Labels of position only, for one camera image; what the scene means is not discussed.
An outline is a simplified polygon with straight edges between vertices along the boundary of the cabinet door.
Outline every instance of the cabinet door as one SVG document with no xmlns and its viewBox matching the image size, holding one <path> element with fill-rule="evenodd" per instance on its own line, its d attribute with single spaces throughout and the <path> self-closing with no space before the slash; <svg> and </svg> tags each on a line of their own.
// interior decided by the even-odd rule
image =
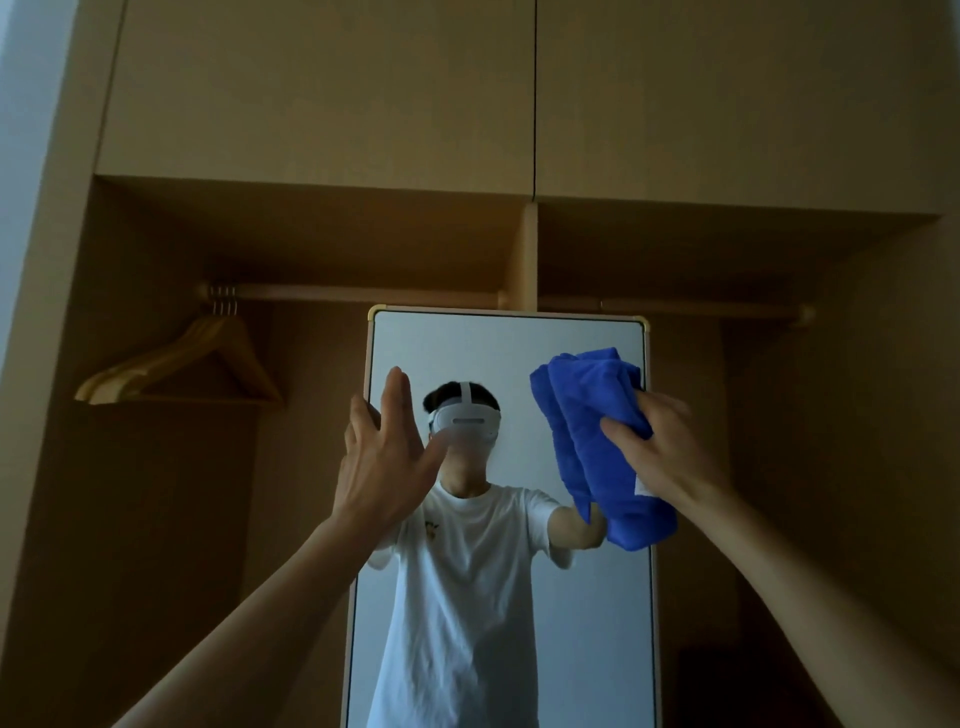
<svg viewBox="0 0 960 728">
<path fill-rule="evenodd" d="M 531 195 L 534 0 L 129 0 L 98 172 Z"/>
<path fill-rule="evenodd" d="M 929 211 L 898 0 L 551 0 L 538 196 Z"/>
</svg>

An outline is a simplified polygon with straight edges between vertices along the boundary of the vr headset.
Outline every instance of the vr headset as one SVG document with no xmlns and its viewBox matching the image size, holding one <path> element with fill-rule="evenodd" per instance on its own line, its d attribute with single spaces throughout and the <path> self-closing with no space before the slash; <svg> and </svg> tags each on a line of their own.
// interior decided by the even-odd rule
<svg viewBox="0 0 960 728">
<path fill-rule="evenodd" d="M 430 432 L 437 434 L 452 429 L 455 437 L 479 440 L 492 446 L 500 431 L 500 413 L 487 404 L 475 403 L 470 396 L 470 383 L 460 382 L 460 397 L 454 397 L 430 413 Z"/>
</svg>

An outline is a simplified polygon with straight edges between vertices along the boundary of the reflected arm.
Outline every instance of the reflected arm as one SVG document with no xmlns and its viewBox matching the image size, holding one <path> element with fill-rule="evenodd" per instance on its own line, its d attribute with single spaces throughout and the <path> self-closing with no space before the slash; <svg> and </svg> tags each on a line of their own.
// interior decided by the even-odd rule
<svg viewBox="0 0 960 728">
<path fill-rule="evenodd" d="M 580 518 L 576 508 L 562 505 L 550 515 L 546 532 L 555 548 L 598 548 L 607 537 L 607 519 L 596 503 L 590 506 L 590 523 Z"/>
</svg>

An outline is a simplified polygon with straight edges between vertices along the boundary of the black hair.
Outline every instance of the black hair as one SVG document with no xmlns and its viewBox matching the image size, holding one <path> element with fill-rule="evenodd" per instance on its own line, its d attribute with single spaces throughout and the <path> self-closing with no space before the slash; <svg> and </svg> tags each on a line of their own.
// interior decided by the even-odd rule
<svg viewBox="0 0 960 728">
<path fill-rule="evenodd" d="M 454 397 L 460 396 L 460 382 L 449 381 L 446 384 L 440 385 L 423 398 L 423 409 L 429 414 L 435 409 L 438 409 L 440 405 L 447 400 L 452 400 Z M 483 384 L 477 384 L 475 381 L 470 383 L 470 398 L 477 404 L 486 404 L 497 412 L 500 411 L 500 404 L 496 401 L 496 397 L 494 397 L 490 393 L 490 390 Z"/>
</svg>

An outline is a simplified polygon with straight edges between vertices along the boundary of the blue cloth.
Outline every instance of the blue cloth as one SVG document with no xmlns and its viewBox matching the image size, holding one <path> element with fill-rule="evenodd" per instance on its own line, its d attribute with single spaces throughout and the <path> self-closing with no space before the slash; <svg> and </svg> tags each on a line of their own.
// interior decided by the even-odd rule
<svg viewBox="0 0 960 728">
<path fill-rule="evenodd" d="M 677 513 L 658 497 L 636 494 L 636 474 L 603 430 L 604 417 L 653 435 L 636 404 L 640 369 L 616 349 L 561 354 L 530 375 L 530 388 L 553 432 L 560 477 L 577 512 L 589 522 L 590 504 L 607 517 L 607 539 L 636 551 L 677 530 Z"/>
</svg>

